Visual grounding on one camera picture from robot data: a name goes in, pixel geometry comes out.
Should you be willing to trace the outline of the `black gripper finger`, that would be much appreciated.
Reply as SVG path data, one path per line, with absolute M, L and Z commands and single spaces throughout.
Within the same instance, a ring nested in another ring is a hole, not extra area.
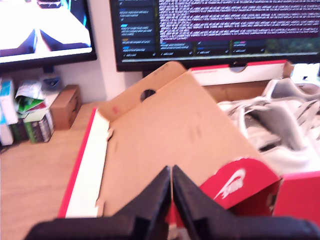
M 185 224 L 226 226 L 233 214 L 208 197 L 178 166 L 173 167 L 173 199 Z
M 171 170 L 165 166 L 133 200 L 116 214 L 152 220 L 171 202 Z

